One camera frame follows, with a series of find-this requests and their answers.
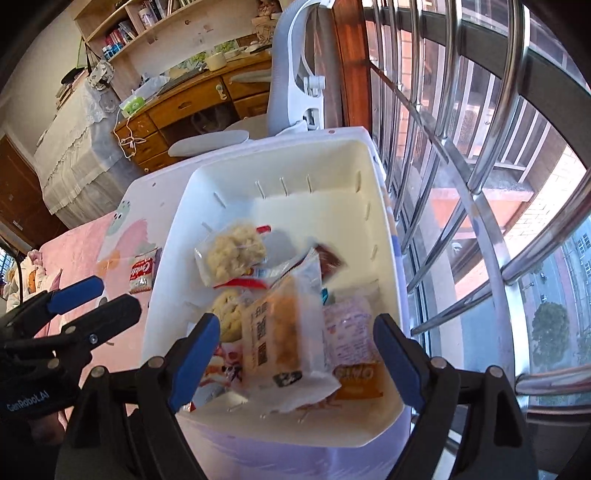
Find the wooden door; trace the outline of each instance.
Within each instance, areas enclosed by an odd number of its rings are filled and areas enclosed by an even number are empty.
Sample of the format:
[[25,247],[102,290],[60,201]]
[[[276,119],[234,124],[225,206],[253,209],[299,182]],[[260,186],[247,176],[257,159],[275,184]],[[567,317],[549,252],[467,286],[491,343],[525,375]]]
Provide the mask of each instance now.
[[49,213],[37,174],[6,135],[0,140],[0,221],[34,248],[67,231]]

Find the snack package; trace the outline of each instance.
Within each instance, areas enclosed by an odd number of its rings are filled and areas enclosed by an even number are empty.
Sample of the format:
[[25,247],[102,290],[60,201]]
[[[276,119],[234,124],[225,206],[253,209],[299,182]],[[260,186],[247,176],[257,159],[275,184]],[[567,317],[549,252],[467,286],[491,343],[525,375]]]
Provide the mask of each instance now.
[[286,413],[340,387],[324,342],[321,281],[312,249],[242,320],[243,387],[262,413]]
[[266,256],[261,234],[248,223],[235,223],[222,232],[208,235],[195,249],[199,274],[206,287],[244,275]]
[[375,362],[371,308],[362,296],[353,296],[324,307],[326,340],[333,366]]
[[[318,253],[320,260],[320,271],[322,273],[322,283],[326,282],[343,266],[343,261],[328,247],[317,244],[314,250]],[[245,287],[267,290],[271,288],[277,280],[288,273],[292,268],[297,267],[304,261],[305,255],[294,257],[286,262],[280,263],[274,267],[267,265],[255,265],[248,271],[238,277],[233,278],[221,286],[224,287]]]
[[333,400],[368,400],[384,396],[379,388],[378,364],[359,364],[335,368],[341,383]]
[[[190,323],[187,335],[195,327]],[[193,396],[193,407],[200,407],[228,390],[239,391],[242,382],[242,342],[222,342],[213,353]]]
[[223,290],[215,299],[209,311],[220,321],[221,342],[236,342],[242,338],[242,316],[252,300],[250,292],[241,293],[235,288]]
[[135,257],[129,276],[129,293],[140,293],[152,290],[156,276],[156,260],[158,248]]

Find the blue gripper pad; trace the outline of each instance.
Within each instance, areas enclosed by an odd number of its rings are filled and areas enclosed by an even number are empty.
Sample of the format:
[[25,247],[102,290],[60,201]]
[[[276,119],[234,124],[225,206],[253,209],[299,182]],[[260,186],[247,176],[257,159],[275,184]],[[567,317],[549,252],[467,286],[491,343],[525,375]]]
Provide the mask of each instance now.
[[168,399],[173,412],[178,412],[183,405],[191,402],[219,342],[220,322],[215,315],[206,313],[184,339],[178,352],[181,361],[173,372],[172,390]]
[[105,286],[99,277],[88,277],[62,290],[57,290],[47,304],[47,311],[63,315],[102,295]]
[[421,379],[420,366],[416,365],[402,343],[412,342],[404,336],[392,317],[387,314],[379,315],[374,322],[374,342],[378,347],[390,377],[406,405],[421,412],[425,406],[425,398],[421,392],[423,379]]

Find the bowl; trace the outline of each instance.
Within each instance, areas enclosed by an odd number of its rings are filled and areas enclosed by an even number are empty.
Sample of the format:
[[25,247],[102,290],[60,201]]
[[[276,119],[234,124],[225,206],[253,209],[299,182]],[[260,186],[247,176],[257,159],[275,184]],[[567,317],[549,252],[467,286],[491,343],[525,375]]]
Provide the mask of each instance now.
[[207,63],[207,68],[210,72],[214,70],[219,70],[226,66],[226,56],[221,51],[219,53],[213,54],[211,57],[207,57],[205,59],[205,63]]

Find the shelf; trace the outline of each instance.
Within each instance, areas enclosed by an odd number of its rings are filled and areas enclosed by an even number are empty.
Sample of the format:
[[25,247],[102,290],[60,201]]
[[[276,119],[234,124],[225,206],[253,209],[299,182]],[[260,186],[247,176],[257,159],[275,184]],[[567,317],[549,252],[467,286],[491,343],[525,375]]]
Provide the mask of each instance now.
[[177,15],[180,15],[181,13],[187,12],[189,9],[193,8],[195,5],[200,4],[201,2],[203,2],[203,0],[194,0],[193,3],[190,3],[188,5],[185,5],[184,7],[181,7],[177,10],[175,10],[174,12],[172,12],[169,16],[167,16],[166,18],[163,18],[162,20],[160,20],[159,22],[156,22],[152,27],[144,30],[142,33],[140,33],[137,37],[135,37],[132,41],[130,41],[125,47],[123,47],[121,50],[119,50],[115,55],[113,55],[109,61],[113,61],[114,59],[116,59],[121,53],[123,53],[124,51],[127,51],[128,48],[130,48],[131,46],[133,46],[140,38],[142,38],[145,35],[151,34],[151,33],[155,33],[158,30],[161,30],[167,23],[169,23],[173,18],[175,18]]
[[123,5],[121,5],[117,10],[111,13],[106,18],[106,20],[94,30],[94,32],[90,34],[86,41],[90,42],[96,40],[97,38],[104,37],[109,30],[118,26],[119,22],[125,20],[128,17],[125,7],[137,1],[138,0],[129,0],[128,2],[125,2]]

